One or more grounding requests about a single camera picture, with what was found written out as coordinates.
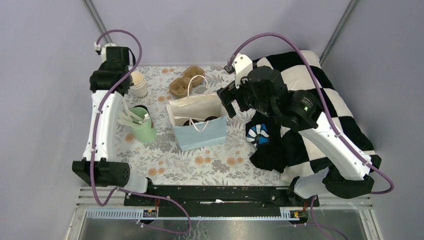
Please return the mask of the black cup lid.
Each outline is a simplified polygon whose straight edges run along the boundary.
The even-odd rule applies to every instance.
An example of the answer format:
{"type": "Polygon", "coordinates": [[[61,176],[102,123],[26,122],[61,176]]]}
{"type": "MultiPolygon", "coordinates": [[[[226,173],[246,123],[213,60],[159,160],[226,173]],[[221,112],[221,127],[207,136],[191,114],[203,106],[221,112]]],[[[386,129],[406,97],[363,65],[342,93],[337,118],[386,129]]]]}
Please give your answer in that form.
{"type": "Polygon", "coordinates": [[[190,126],[190,125],[193,125],[193,124],[198,123],[198,122],[199,122],[199,121],[198,121],[198,120],[196,120],[196,119],[187,120],[187,121],[183,124],[183,126],[190,126]]]}
{"type": "Polygon", "coordinates": [[[215,120],[215,119],[217,119],[217,118],[218,118],[217,116],[209,116],[209,117],[207,117],[204,121],[205,121],[205,122],[208,122],[208,121],[215,120]]]}

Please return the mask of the light blue paper bag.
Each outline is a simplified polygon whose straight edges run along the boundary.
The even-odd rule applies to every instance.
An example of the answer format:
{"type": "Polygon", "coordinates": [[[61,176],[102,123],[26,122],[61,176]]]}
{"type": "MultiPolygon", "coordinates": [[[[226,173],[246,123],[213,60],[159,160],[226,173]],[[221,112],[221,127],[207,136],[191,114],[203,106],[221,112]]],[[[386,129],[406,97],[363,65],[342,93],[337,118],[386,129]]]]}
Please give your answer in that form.
{"type": "Polygon", "coordinates": [[[170,100],[166,105],[169,121],[180,149],[189,150],[224,144],[227,136],[227,112],[216,92],[207,92],[170,100]],[[215,116],[217,119],[205,121],[215,116]],[[197,120],[193,125],[183,126],[187,120],[197,120]]]}

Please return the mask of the stack of white paper cups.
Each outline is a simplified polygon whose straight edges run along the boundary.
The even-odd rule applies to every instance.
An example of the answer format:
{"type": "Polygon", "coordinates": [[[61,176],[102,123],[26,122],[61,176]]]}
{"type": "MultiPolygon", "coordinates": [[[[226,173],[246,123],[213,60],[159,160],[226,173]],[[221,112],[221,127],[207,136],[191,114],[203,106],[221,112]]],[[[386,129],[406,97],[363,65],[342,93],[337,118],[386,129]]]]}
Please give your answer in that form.
{"type": "Polygon", "coordinates": [[[146,80],[141,72],[134,71],[130,74],[132,85],[130,89],[132,93],[140,98],[145,98],[148,95],[146,80]]]}

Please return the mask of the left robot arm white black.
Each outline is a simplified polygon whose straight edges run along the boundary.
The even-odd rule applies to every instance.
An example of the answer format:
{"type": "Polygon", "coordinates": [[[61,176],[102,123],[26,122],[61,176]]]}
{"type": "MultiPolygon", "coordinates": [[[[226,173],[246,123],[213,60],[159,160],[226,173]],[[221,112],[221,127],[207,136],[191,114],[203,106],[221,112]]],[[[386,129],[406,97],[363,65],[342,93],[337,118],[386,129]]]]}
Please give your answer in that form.
{"type": "Polygon", "coordinates": [[[155,192],[148,187],[148,179],[131,171],[130,165],[115,160],[115,136],[118,114],[132,79],[130,63],[136,61],[128,47],[108,43],[95,46],[102,64],[89,78],[92,114],[89,136],[82,159],[72,163],[72,171],[88,185],[119,187],[136,192],[136,199],[144,206],[152,204],[155,192]]]}

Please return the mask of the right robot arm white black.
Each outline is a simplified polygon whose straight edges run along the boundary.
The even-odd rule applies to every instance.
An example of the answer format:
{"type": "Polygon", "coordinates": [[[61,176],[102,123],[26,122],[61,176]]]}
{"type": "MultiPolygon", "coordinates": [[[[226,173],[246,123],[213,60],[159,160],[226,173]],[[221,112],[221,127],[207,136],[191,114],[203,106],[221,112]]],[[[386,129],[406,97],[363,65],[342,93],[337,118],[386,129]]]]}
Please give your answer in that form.
{"type": "Polygon", "coordinates": [[[363,153],[350,140],[337,134],[331,126],[322,103],[306,90],[289,90],[281,73],[268,66],[259,66],[240,79],[217,91],[228,116],[236,111],[253,109],[279,126],[299,133],[312,142],[331,162],[309,176],[295,177],[287,191],[287,201],[301,205],[313,196],[331,193],[342,199],[352,199],[372,192],[375,158],[363,153]]]}

